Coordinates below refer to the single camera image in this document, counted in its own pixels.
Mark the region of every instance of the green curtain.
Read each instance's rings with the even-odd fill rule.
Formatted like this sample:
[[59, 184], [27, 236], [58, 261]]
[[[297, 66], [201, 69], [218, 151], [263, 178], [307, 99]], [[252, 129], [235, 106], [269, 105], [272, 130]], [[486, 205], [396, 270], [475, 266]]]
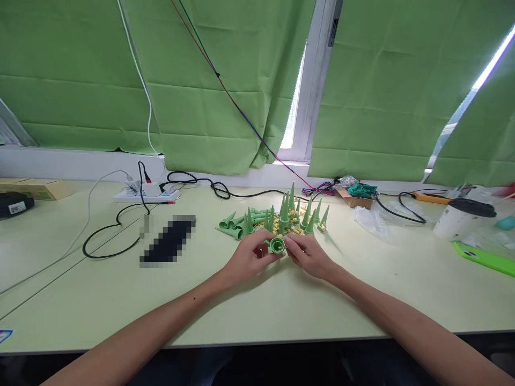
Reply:
[[515, 44], [506, 48], [435, 162], [429, 183], [515, 181]]
[[153, 153], [116, 0], [2, 0], [0, 53], [2, 99], [42, 147]]
[[[314, 0], [183, 4], [225, 87], [277, 152]], [[126, 0], [126, 5], [168, 169], [236, 175], [273, 161], [223, 91], [172, 3]]]
[[345, 0], [309, 175], [420, 181], [514, 20], [511, 0]]
[[[183, 3], [225, 86], [277, 152], [315, 0]], [[155, 108], [152, 143], [168, 168], [234, 175], [272, 162], [172, 2], [125, 4]], [[2, 98], [42, 147], [152, 153], [116, 0], [2, 0], [0, 53]]]

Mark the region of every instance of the green phone case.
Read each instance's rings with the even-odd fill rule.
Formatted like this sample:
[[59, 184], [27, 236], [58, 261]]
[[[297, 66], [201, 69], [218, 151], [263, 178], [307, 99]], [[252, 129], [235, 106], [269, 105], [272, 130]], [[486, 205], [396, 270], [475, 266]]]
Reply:
[[454, 241], [453, 244], [456, 251], [465, 259], [515, 277], [515, 261], [502, 256], [493, 255], [459, 241]]

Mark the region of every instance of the cup lid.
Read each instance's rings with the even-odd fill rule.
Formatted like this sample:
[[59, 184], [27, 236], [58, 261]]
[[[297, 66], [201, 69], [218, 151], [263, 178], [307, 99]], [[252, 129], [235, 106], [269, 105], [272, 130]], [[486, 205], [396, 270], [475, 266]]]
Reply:
[[495, 212], [495, 209], [492, 205], [468, 198], [456, 198], [449, 202], [449, 205], [462, 212], [473, 214], [475, 216], [490, 218], [497, 216], [497, 213]]

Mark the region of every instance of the green plastic bag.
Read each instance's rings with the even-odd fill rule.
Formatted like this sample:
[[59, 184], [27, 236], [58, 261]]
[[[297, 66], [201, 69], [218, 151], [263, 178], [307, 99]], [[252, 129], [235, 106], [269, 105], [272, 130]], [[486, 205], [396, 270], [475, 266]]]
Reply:
[[372, 198], [372, 195], [376, 194], [376, 190], [377, 187], [373, 187], [368, 184], [356, 184], [347, 189], [352, 197], [359, 198]]

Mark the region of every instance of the orange tool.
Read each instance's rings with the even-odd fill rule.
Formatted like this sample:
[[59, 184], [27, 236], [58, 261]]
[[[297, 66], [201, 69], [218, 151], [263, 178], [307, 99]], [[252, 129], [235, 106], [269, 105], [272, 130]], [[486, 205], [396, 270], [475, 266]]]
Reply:
[[439, 195], [432, 195], [432, 194], [424, 194], [419, 192], [413, 193], [416, 196], [416, 199], [419, 201], [426, 201], [426, 202], [433, 202], [435, 204], [444, 204], [447, 205], [452, 200], [449, 198], [445, 198]]

